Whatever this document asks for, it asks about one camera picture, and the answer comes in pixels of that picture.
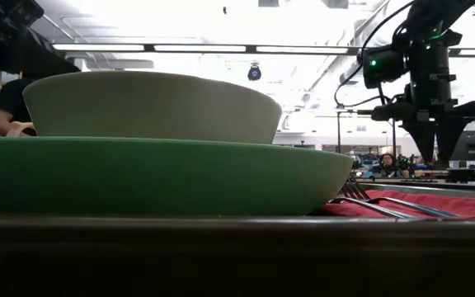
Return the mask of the black workstation frame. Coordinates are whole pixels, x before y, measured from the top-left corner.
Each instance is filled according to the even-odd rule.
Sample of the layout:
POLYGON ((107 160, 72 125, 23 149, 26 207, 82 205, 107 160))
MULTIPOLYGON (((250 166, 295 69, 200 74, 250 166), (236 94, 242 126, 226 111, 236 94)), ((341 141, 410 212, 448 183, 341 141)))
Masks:
POLYGON ((331 140, 322 143, 322 149, 335 149, 348 155, 378 156, 401 152, 394 120, 372 119, 368 109, 335 109, 329 115, 317 115, 319 127, 313 132, 331 140))

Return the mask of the grey plastic bowl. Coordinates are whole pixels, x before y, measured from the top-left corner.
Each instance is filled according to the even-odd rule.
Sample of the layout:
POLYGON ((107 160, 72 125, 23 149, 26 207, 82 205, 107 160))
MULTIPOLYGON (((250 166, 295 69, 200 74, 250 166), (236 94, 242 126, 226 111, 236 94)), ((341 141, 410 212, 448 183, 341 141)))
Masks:
POLYGON ((282 114, 261 92, 176 73, 66 73, 31 83, 23 97, 40 136, 270 144, 282 114))

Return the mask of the red cloth napkin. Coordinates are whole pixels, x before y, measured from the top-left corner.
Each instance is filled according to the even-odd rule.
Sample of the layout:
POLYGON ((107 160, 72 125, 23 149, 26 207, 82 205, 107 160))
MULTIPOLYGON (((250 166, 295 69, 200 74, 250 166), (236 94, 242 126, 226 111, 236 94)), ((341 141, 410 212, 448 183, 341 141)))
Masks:
MULTIPOLYGON (((475 197, 455 197, 441 196, 432 194, 411 194, 399 191, 367 191, 371 198, 391 197, 398 200, 404 200, 418 205, 429 206, 438 210, 447 211, 455 215, 459 215, 468 219, 475 219, 475 197)), ((327 203, 321 209, 315 210, 313 215, 321 216, 344 216, 344 217, 379 217, 383 218, 384 214, 380 214, 373 210, 367 209, 362 205, 350 202, 343 203, 327 203)))

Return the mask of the blue-handled metal fork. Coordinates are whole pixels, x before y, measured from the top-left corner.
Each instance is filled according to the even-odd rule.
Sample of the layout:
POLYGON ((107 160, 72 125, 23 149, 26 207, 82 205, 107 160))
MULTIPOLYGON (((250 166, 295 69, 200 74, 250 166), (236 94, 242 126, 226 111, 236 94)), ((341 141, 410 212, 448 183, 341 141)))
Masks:
POLYGON ((337 198, 347 197, 347 198, 352 198, 356 200, 362 200, 362 201, 365 201, 372 205, 377 205, 377 206, 379 206, 378 203, 380 201, 387 201, 387 202, 404 206, 408 209, 412 209, 422 214, 430 215, 436 218, 457 218, 458 217, 457 214, 453 214, 444 210, 438 210, 436 208, 432 208, 429 206, 418 205, 418 204, 414 204, 408 201, 395 199, 392 197, 380 196, 376 198, 370 198, 369 195, 362 188, 362 186, 353 177, 349 177, 346 180, 346 183, 341 188, 341 194, 342 196, 338 196, 337 198))

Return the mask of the overhead light bar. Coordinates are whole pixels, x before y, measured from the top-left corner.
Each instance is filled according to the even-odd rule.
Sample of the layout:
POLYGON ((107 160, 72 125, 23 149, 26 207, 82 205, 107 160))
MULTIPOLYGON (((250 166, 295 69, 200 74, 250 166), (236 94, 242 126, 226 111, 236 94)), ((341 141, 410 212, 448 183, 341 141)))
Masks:
POLYGON ((72 43, 52 44, 64 52, 99 53, 193 53, 193 54, 295 54, 356 56, 362 53, 356 46, 305 45, 219 45, 219 44, 105 44, 72 43))

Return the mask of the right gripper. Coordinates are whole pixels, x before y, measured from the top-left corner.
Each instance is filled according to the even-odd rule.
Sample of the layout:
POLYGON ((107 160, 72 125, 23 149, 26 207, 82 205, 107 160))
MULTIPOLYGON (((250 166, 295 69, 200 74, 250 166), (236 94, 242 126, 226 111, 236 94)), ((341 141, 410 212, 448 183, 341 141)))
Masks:
POLYGON ((402 128, 413 138, 424 163, 433 159, 436 135, 438 159, 441 163, 448 163, 464 128, 475 121, 475 101, 456 106, 457 100, 452 98, 450 83, 455 79, 455 76, 411 76, 407 85, 407 102, 377 106, 371 119, 400 120, 402 128), (436 128, 430 118, 435 118, 436 128))

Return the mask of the green plastic plate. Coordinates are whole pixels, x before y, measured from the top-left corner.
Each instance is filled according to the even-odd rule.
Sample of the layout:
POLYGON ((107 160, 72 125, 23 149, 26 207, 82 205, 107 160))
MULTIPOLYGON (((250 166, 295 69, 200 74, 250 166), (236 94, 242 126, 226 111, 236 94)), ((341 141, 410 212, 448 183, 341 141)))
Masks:
POLYGON ((0 214, 305 215, 337 194, 351 165, 269 144, 0 137, 0 214))

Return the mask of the person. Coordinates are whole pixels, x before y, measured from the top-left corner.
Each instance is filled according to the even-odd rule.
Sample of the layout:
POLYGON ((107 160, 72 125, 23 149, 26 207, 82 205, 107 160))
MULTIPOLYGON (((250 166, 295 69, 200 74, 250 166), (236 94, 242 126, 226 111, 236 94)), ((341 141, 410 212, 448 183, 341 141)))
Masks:
POLYGON ((36 136, 30 113, 23 98, 32 80, 22 78, 6 83, 0 91, 0 135, 36 136))
POLYGON ((379 158, 379 164, 373 166, 370 171, 379 177, 405 177, 404 171, 397 166, 395 157, 390 153, 382 154, 379 158))

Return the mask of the dark brown serving tray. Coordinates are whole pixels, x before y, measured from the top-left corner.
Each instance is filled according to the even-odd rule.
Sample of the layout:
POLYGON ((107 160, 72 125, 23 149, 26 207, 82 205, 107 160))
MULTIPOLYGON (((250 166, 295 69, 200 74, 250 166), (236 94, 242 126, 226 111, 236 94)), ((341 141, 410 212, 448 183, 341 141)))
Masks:
POLYGON ((475 297, 475 219, 409 215, 0 215, 0 297, 475 297))

